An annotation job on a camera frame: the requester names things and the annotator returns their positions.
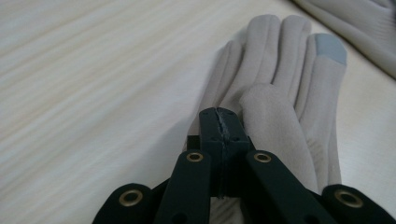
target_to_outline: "brass grommet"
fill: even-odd
[[[361,198],[344,189],[336,190],[334,196],[338,201],[340,201],[340,203],[343,203],[344,205],[347,205],[349,207],[360,208],[363,206],[363,201],[361,200]],[[345,198],[343,198],[343,196],[350,197],[353,201],[346,200]]]
[[[128,196],[130,194],[134,194],[136,196],[136,198],[133,200],[127,200],[126,196]],[[122,204],[125,207],[130,207],[130,206],[134,206],[134,205],[140,203],[140,201],[142,201],[142,199],[143,199],[142,191],[140,191],[138,189],[130,189],[130,190],[127,190],[121,194],[119,202],[120,202],[120,204]]]
[[[270,156],[268,156],[267,154],[265,154],[265,153],[256,153],[255,155],[254,155],[254,159],[256,160],[256,161],[259,161],[259,162],[269,162],[269,161],[271,161],[271,157]]]
[[[192,152],[187,155],[187,160],[192,162],[201,161],[204,159],[204,155],[198,152]]]

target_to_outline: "light wooden surface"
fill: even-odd
[[[0,223],[91,223],[173,168],[219,50],[282,1],[1,1]],[[313,33],[330,33],[314,21]],[[344,184],[396,217],[396,82],[345,42]]]

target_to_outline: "glove finger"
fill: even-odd
[[[273,85],[283,91],[293,105],[300,85],[306,41],[310,32],[311,23],[306,18],[288,16],[282,21],[279,56]]]
[[[292,104],[271,84],[257,84],[240,100],[245,130],[258,149],[276,154],[308,189],[318,192],[315,167]]]
[[[396,78],[395,1],[293,1]]]
[[[337,133],[335,120],[332,123],[332,133],[329,140],[329,180],[328,185],[341,184],[340,161],[338,160]]]
[[[243,50],[239,42],[230,41],[227,43],[207,83],[198,111],[219,106],[219,102],[223,99],[235,78],[242,55]],[[197,115],[190,126],[189,135],[196,135],[198,132],[199,120]]]
[[[302,81],[296,101],[295,111],[311,151],[318,187],[328,185],[329,161],[338,158],[329,148],[332,126],[335,128],[335,112],[338,92],[347,64],[347,52],[341,41],[333,35],[311,35]]]
[[[280,20],[273,15],[254,18],[247,27],[247,45],[241,67],[220,106],[240,116],[238,104],[243,92],[258,79],[269,83],[273,79],[277,60]]]

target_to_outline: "glove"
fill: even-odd
[[[396,1],[293,1],[396,78]]]
[[[334,36],[309,33],[310,22],[301,17],[289,16],[282,24],[272,15],[254,18],[244,53],[236,41],[226,45],[200,111],[221,106],[235,112],[256,148],[275,153],[306,188],[318,192],[341,182],[335,110],[346,52]],[[197,124],[196,119],[190,134],[198,134]],[[213,211],[216,205],[213,200]],[[227,211],[211,221],[236,214]]]

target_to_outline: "black plastic part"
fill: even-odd
[[[329,186],[322,196],[305,189],[274,154],[256,150],[232,111],[204,110],[200,125],[200,136],[188,136],[170,179],[154,189],[116,189],[93,223],[208,223],[210,195],[240,197],[247,224],[396,223],[356,189]],[[339,190],[344,193],[336,196]]]
[[[256,160],[258,153],[271,160]],[[277,156],[257,150],[246,158],[248,182],[244,199],[259,204],[271,223],[336,223]]]
[[[396,223],[387,211],[357,189],[331,185],[323,190],[321,198],[339,223]]]
[[[212,159],[212,196],[239,197],[245,155],[250,141],[236,114],[224,108],[208,108],[199,114],[201,149]]]
[[[120,196],[128,190],[139,190],[143,198],[133,206],[123,206],[120,203]],[[105,204],[96,215],[93,224],[146,224],[149,223],[149,218],[152,217],[151,207],[152,192],[146,186],[139,184],[124,185],[116,189],[110,197],[108,197]]]
[[[180,154],[154,223],[208,222],[210,162],[209,154],[201,150],[192,149]]]
[[[189,135],[187,136],[187,150],[190,149],[200,149],[201,148],[201,139],[199,135]]]

